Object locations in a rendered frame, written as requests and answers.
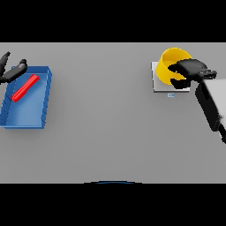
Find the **yellow bowl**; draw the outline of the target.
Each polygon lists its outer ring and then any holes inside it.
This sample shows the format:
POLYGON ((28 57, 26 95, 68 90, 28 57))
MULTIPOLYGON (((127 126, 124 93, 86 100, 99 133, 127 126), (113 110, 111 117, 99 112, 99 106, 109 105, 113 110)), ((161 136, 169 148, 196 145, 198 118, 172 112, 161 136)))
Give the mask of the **yellow bowl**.
POLYGON ((187 51, 180 48, 166 49, 162 53, 159 62, 155 68, 156 76, 163 84, 166 85, 171 84, 170 82, 171 79, 176 80, 185 79, 185 77, 182 76, 181 74, 170 71, 169 66, 175 64, 177 61, 190 59, 191 57, 192 56, 187 51))

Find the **dark robot left hand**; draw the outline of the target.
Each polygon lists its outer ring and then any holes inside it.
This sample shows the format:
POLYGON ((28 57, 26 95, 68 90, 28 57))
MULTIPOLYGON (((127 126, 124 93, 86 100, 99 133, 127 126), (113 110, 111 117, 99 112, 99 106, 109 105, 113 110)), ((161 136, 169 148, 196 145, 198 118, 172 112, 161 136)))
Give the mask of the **dark robot left hand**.
POLYGON ((10 56, 10 52, 6 52, 0 58, 0 84, 2 83, 11 83, 13 80, 17 79, 19 76, 24 74, 27 70, 26 59, 22 59, 18 65, 9 71, 5 70, 5 66, 8 61, 8 57, 10 56))

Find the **red beaker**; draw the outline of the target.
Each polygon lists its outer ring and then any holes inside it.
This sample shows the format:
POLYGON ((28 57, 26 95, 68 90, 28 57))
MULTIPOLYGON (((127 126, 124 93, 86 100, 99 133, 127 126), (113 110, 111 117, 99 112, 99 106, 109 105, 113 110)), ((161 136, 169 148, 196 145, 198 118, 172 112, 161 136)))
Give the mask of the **red beaker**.
POLYGON ((30 78, 11 96, 14 102, 18 102, 26 92, 39 80, 36 74, 32 74, 30 78))

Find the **pale square measuring scale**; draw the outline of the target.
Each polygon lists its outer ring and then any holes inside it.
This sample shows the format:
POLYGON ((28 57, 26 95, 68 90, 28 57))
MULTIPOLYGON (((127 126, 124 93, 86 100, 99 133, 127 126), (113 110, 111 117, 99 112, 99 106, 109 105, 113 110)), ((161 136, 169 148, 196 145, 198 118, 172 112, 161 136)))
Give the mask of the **pale square measuring scale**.
POLYGON ((158 65, 157 62, 151 63, 153 90, 155 93, 189 93, 190 88, 175 89, 172 85, 167 85, 161 82, 155 74, 155 68, 158 65))

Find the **blue tray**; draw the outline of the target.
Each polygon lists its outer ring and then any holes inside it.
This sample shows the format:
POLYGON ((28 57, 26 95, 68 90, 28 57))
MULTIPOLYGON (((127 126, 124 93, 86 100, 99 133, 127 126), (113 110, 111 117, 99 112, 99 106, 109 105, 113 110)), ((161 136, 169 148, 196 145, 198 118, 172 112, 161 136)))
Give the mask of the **blue tray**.
POLYGON ((48 66, 28 66, 27 71, 7 84, 0 109, 0 127, 43 129, 48 113, 52 73, 48 66), (35 74, 39 79, 17 101, 11 97, 35 74))

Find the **dark robot right hand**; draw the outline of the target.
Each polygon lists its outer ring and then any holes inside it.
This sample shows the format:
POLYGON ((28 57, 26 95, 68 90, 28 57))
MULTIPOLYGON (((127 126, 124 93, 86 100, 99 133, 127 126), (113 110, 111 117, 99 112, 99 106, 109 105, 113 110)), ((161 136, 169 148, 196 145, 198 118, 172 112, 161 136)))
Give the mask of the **dark robot right hand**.
POLYGON ((207 68, 207 66, 198 59, 184 59, 171 64, 168 69, 179 73, 185 79, 171 79, 171 85, 175 89, 184 89, 191 86, 192 81, 200 83, 204 79, 215 79, 217 72, 207 68))

